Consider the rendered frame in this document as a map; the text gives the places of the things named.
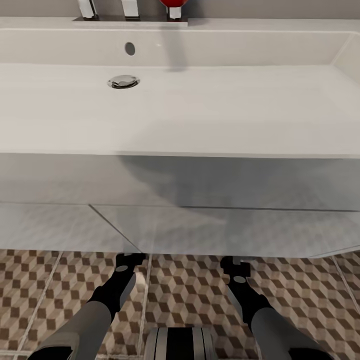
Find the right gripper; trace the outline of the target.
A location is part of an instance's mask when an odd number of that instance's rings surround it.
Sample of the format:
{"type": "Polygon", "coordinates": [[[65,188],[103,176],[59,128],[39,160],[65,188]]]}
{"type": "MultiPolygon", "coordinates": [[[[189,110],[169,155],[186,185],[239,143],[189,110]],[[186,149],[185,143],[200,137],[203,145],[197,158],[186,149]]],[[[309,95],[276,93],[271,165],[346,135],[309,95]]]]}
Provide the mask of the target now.
{"type": "Polygon", "coordinates": [[[230,275],[234,270],[240,270],[245,277],[251,277],[251,267],[248,262],[241,262],[239,265],[233,264],[233,261],[225,260],[223,257],[220,262],[220,267],[223,268],[224,274],[230,275]]]}

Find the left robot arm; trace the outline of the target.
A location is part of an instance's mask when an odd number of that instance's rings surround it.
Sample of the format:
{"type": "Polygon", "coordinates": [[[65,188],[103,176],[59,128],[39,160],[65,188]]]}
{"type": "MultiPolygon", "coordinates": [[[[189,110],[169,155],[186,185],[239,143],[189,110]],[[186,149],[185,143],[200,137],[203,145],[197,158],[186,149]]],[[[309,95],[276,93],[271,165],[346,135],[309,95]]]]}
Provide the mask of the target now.
{"type": "Polygon", "coordinates": [[[27,360],[95,360],[102,342],[136,284],[135,266],[145,253],[116,256],[112,277],[60,329],[42,342],[27,360]]]}

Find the robot trunk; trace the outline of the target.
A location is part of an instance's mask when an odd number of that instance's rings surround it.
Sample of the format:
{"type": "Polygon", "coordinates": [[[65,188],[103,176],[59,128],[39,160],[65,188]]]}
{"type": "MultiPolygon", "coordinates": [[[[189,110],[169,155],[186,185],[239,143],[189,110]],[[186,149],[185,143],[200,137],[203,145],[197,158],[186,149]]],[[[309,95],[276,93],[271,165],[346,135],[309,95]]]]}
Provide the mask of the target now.
{"type": "Polygon", "coordinates": [[[152,327],[143,360],[217,360],[208,327],[152,327]]]}

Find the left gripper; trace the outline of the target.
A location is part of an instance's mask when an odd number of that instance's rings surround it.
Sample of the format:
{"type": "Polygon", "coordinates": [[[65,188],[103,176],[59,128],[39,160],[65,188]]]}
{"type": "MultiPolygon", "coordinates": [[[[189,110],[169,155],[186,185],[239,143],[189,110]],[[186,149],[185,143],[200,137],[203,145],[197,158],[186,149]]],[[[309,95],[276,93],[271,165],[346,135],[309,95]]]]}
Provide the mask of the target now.
{"type": "Polygon", "coordinates": [[[132,261],[133,264],[134,264],[134,267],[135,266],[139,266],[139,265],[142,265],[143,263],[143,260],[146,259],[146,254],[145,253],[132,253],[131,255],[124,255],[123,254],[118,254],[116,256],[116,267],[119,266],[120,263],[124,262],[124,261],[132,261]]]}

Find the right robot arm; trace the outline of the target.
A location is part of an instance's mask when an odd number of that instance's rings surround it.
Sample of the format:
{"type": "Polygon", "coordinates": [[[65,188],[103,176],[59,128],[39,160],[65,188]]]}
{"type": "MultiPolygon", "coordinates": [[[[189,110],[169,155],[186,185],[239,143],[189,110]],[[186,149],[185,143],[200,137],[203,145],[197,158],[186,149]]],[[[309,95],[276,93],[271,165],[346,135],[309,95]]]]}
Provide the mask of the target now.
{"type": "Polygon", "coordinates": [[[228,261],[223,257],[220,267],[230,277],[225,288],[227,298],[242,321],[248,324],[265,360],[336,360],[272,308],[263,294],[259,295],[248,285],[250,263],[240,260],[255,259],[255,256],[233,256],[233,260],[228,261]]]}

